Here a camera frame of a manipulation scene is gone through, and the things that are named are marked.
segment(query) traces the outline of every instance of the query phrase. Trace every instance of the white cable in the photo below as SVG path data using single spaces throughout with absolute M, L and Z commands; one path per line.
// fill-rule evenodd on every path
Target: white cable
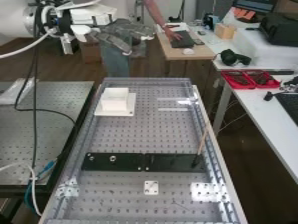
M 220 130 L 220 132 L 229 126 L 229 125 L 232 125 L 236 121 L 238 121 L 242 117 L 245 117 L 245 115 L 248 115 L 246 113 L 245 114 L 242 114 L 237 119 L 234 119 L 221 130 Z
M 39 206 L 36 203 L 36 197 L 35 197 L 35 182 L 36 182 L 36 175 L 35 175 L 35 171 L 32 169 L 32 167 L 27 164 L 27 163 L 12 163 L 4 167 L 0 168 L 0 172 L 10 169 L 14 166 L 26 166 L 29 171 L 31 171 L 31 175 L 32 175 L 32 201 L 33 201 L 33 206 L 35 206 L 35 211 L 37 213 L 39 216 L 41 216 L 40 210 L 39 210 Z
M 47 24 L 47 15 L 49 10 L 55 9 L 55 7 L 52 5 L 48 5 L 44 7 L 43 12 L 41 12 L 41 23 L 43 25 Z M 49 27 L 47 25 L 44 25 L 44 29 L 48 32 L 49 31 Z M 51 37 L 53 38 L 60 38 L 60 36 L 56 36 L 53 33 L 49 34 Z
M 14 51 L 11 53 L 7 53 L 7 54 L 0 55 L 0 59 L 8 58 L 8 57 L 11 57 L 14 55 L 18 55 L 18 54 L 23 53 L 24 51 L 29 50 L 32 47 L 35 47 L 51 35 L 52 32 L 53 32 L 53 30 L 49 30 L 47 32 L 47 34 L 43 37 L 40 37 L 39 40 L 36 40 L 32 44 L 29 44 L 24 48 L 19 49 L 19 50 L 16 50 L 16 51 Z
M 214 2 L 213 2 L 213 15 L 216 15 L 214 13 L 216 13 L 216 6 L 217 6 L 217 0 L 214 0 Z

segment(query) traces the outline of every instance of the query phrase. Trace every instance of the red tray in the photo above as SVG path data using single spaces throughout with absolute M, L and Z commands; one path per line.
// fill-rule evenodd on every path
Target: red tray
M 222 77 L 233 89 L 256 89 L 256 83 L 242 71 L 222 71 Z
M 281 83 L 273 78 L 273 76 L 268 72 L 261 70 L 248 70 L 244 72 L 249 79 L 254 82 L 257 88 L 280 88 Z

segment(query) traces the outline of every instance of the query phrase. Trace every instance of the white block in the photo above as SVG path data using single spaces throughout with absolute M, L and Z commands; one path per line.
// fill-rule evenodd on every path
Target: white block
M 159 195 L 159 181 L 155 181 L 155 180 L 145 181 L 144 194 L 145 195 Z
M 100 99 L 103 111 L 127 111 L 128 94 L 128 88 L 107 88 Z

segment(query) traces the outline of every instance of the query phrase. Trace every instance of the black cable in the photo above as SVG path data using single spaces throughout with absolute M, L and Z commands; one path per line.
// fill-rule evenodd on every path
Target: black cable
M 40 32 L 39 32 L 39 28 L 37 28 L 37 15 L 36 15 L 36 18 L 35 18 L 35 23 L 33 23 L 33 37 L 35 39 L 39 39 L 39 36 L 40 36 Z M 73 123 L 73 129 L 75 129 L 75 137 L 76 137 L 76 134 L 77 134 L 77 130 L 76 130 L 76 121 L 71 118 L 71 116 L 68 116 L 67 114 L 59 112 L 59 111 L 55 111 L 55 110 L 47 110 L 47 109 L 37 109 L 36 108 L 36 98 L 37 98 L 37 70 L 39 70 L 39 45 L 33 48 L 33 57 L 32 57 L 32 63 L 31 63 L 31 66 L 29 66 L 29 70 L 28 70 L 28 74 L 27 74 L 27 77 L 26 77 L 26 81 L 24 81 L 24 84 L 22 86 L 22 89 L 20 89 L 20 92 L 18 94 L 18 98 L 16 98 L 16 101 L 15 101 L 15 109 L 20 112 L 29 112 L 32 111 L 33 112 L 33 156 L 32 156 L 32 168 L 35 168 L 35 163 L 36 163 L 36 154 L 37 154 L 37 114 L 36 112 L 40 111 L 40 112 L 49 112 L 49 113 L 55 113 L 55 114 L 59 114 L 64 117 L 67 117 L 72 123 Z M 19 101 L 20 101 L 20 98 L 22 98 L 22 94 L 24 92 L 24 89 L 26 89 L 26 86 L 28 84 L 28 81 L 29 81 L 29 78 L 31 78 L 31 74 L 33 72 L 33 109 L 20 109 L 18 108 L 18 105 L 19 105 Z M 68 151 L 68 150 L 64 150 L 60 155 L 57 156 L 57 159 L 60 159 L 63 157 L 63 154 L 64 152 Z

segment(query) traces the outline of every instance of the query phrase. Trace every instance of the black device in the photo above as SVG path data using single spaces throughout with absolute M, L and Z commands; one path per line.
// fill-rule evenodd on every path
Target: black device
M 276 97 L 290 115 L 293 121 L 298 125 L 298 94 L 296 93 L 281 93 L 276 94 Z
M 198 35 L 205 36 L 206 35 L 206 32 L 200 30 L 198 31 Z
M 221 52 L 221 60 L 228 66 L 233 66 L 237 62 L 242 63 L 244 65 L 249 65 L 252 62 L 250 57 L 236 54 L 230 49 Z
M 188 31 L 177 31 L 177 34 L 182 36 L 181 40 L 172 40 L 171 45 L 173 48 L 192 48 L 194 46 L 193 38 Z
M 196 45 L 205 45 L 205 43 L 200 39 L 193 39 Z
M 256 11 L 260 14 L 273 12 L 277 0 L 236 0 L 234 7 Z
M 268 14 L 260 29 L 269 43 L 298 47 L 298 14 Z
M 212 13 L 206 13 L 202 18 L 202 24 L 205 27 L 209 27 L 210 30 L 214 30 L 214 22 L 212 18 Z

